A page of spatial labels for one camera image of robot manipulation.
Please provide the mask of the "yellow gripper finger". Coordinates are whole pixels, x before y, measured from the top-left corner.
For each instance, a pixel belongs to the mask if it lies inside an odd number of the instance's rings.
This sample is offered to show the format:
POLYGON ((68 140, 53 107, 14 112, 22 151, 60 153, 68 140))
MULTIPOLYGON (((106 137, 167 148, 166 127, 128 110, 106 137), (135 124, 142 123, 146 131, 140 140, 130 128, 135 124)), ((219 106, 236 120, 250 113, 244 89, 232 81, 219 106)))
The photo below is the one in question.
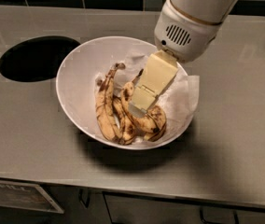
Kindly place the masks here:
POLYGON ((169 52, 159 50, 151 54, 134 86, 129 111, 135 117, 142 118, 170 86, 177 71, 177 59, 169 52))

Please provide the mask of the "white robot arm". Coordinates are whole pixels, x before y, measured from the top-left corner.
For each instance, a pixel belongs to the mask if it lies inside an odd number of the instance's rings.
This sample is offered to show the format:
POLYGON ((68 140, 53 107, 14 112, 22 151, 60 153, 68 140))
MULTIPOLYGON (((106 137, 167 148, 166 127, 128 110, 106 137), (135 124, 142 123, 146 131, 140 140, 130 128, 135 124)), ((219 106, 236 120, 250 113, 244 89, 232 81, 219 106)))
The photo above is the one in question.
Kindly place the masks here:
POLYGON ((154 29, 157 50, 150 54, 129 102, 143 117, 168 89, 177 66, 199 58, 216 38, 238 0, 166 0, 154 29))

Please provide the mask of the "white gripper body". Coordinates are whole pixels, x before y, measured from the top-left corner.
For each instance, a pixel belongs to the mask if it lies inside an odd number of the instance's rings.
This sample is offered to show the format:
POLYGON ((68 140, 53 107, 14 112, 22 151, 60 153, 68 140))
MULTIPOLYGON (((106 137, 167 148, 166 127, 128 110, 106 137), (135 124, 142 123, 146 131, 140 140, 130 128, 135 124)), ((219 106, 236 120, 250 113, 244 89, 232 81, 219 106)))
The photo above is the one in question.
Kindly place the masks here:
POLYGON ((220 26, 192 19, 166 0, 154 30, 155 45, 181 63, 191 62, 206 51, 220 26))

